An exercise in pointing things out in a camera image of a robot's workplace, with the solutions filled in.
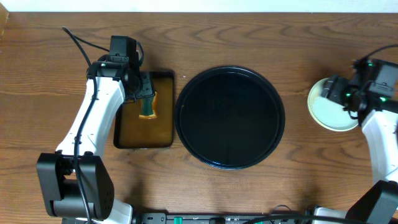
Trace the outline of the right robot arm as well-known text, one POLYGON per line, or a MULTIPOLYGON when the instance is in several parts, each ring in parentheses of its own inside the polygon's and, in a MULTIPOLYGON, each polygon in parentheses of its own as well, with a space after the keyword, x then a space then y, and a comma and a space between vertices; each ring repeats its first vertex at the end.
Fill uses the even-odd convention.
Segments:
POLYGON ((349 210, 316 207, 327 223, 356 220, 390 223, 397 210, 397 102, 392 99, 397 64, 365 57, 354 62, 354 77, 338 75, 317 82, 308 95, 312 118, 332 131, 359 127, 371 158, 373 187, 349 210))

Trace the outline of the green yellow sponge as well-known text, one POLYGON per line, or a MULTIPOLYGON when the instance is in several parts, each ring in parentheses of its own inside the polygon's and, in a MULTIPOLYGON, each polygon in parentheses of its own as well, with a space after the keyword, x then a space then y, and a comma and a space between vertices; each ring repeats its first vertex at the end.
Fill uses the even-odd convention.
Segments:
POLYGON ((157 92, 154 96, 141 99, 141 110, 139 113, 140 119, 155 119, 156 115, 156 104, 157 104, 157 92))

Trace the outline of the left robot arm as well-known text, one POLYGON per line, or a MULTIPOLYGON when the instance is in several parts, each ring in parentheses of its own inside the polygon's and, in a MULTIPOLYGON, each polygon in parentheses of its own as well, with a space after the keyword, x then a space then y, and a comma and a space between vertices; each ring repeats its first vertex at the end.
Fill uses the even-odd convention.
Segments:
POLYGON ((155 95, 144 56, 104 55, 87 70, 86 92, 64 140, 42 153, 37 174, 48 215, 80 223, 132 223, 133 207, 114 196, 103 164, 106 140, 119 107, 155 95))

